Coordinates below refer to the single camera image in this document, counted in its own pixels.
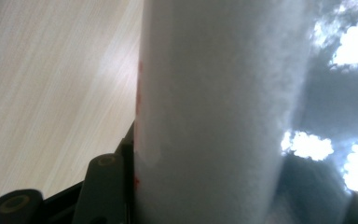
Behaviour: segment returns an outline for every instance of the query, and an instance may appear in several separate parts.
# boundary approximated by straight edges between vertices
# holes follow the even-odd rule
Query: light wood surface
[[[84,178],[134,119],[142,0],[0,0],[0,196]]]

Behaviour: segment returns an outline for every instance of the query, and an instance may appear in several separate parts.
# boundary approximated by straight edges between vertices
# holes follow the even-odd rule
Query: wooden floor
[[[0,0],[0,196],[48,197],[134,119],[142,0]]]

